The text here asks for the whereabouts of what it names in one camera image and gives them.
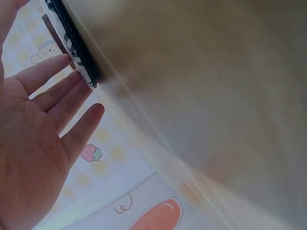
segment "blurred object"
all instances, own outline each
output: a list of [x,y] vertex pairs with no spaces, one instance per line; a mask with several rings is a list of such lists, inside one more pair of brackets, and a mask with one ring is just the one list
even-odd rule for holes
[[101,98],[218,229],[307,229],[307,2],[64,0]]

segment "finger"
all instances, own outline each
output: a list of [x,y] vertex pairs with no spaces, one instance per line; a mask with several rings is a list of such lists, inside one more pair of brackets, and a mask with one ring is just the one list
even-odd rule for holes
[[20,81],[27,95],[30,96],[70,63],[70,57],[67,54],[61,54],[29,67],[13,77]]
[[6,39],[13,22],[16,18],[17,12],[29,0],[0,0],[0,45],[2,46]]
[[82,77],[77,70],[72,72],[47,91],[33,98],[33,102],[42,108],[42,111],[48,112],[59,101],[61,101],[69,92],[71,92],[80,82]]
[[62,137],[63,147],[71,166],[76,162],[84,146],[97,128],[105,109],[101,104],[93,105],[77,122],[77,124]]
[[66,97],[49,110],[48,115],[53,119],[58,134],[75,116],[91,92],[85,82],[81,81]]

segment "orange cartoon illustration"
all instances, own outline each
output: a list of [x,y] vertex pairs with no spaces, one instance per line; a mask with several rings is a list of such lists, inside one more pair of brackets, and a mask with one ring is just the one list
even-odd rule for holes
[[94,145],[87,145],[83,149],[81,156],[83,159],[89,162],[99,161],[102,157],[102,153],[99,148]]
[[181,222],[182,204],[176,197],[150,207],[129,230],[173,230]]

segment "yellow pattern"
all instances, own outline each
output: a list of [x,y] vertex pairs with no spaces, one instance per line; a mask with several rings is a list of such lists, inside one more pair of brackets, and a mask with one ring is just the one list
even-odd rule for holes
[[20,42],[20,35],[17,33],[14,33],[14,36],[11,36],[10,39],[8,40],[11,46],[16,45],[17,43]]
[[102,174],[106,169],[106,165],[102,161],[93,162],[91,167],[97,174]]
[[124,151],[121,147],[115,147],[112,149],[110,155],[116,161],[120,161],[125,157]]
[[46,37],[43,35],[39,35],[34,39],[35,46],[39,47],[41,44],[46,42]]
[[98,127],[96,129],[96,131],[94,132],[94,136],[97,140],[101,142],[106,141],[107,139],[110,139],[110,134],[104,128],[101,128],[101,127]]
[[80,186],[87,186],[90,184],[90,179],[87,178],[87,176],[85,176],[84,174],[79,174],[75,177],[76,182],[78,183],[78,185]]
[[62,189],[62,193],[64,194],[64,196],[66,196],[67,198],[69,197],[73,197],[73,190],[71,188],[69,188],[68,186],[64,186],[64,188]]
[[25,52],[24,50],[21,50],[18,54],[17,54],[17,58],[18,61],[20,62],[25,62],[29,57],[27,52]]
[[27,32],[32,32],[33,30],[36,29],[36,27],[37,27],[37,24],[35,21],[31,21],[25,25],[25,29],[27,30]]

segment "cartoon character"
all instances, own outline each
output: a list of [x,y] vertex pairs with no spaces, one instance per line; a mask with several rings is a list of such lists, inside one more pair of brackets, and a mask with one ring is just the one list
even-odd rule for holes
[[183,208],[176,197],[150,207],[129,230],[173,230],[181,222]]
[[102,158],[102,153],[99,148],[96,148],[94,145],[87,145],[83,149],[81,156],[88,162],[99,161]]
[[53,40],[50,40],[39,46],[37,54],[32,55],[31,62],[37,64],[59,54],[60,51],[57,44]]

